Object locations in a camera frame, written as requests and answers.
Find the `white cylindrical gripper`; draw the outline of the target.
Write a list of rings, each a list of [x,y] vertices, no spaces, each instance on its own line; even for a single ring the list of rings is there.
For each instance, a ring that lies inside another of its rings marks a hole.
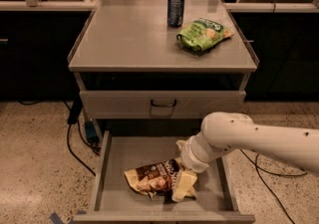
[[[196,197],[193,188],[197,181],[196,173],[203,173],[209,168],[218,158],[219,149],[210,145],[201,133],[191,136],[187,141],[178,140],[176,145],[180,151],[181,163],[187,169],[178,172],[172,190],[171,200],[180,202],[184,197]]]

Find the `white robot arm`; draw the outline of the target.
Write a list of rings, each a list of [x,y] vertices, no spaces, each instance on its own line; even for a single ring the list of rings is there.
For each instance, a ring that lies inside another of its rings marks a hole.
[[[263,154],[312,174],[319,173],[319,130],[256,124],[242,113],[213,112],[200,132],[179,140],[181,164],[187,171],[203,173],[218,158],[235,149]]]

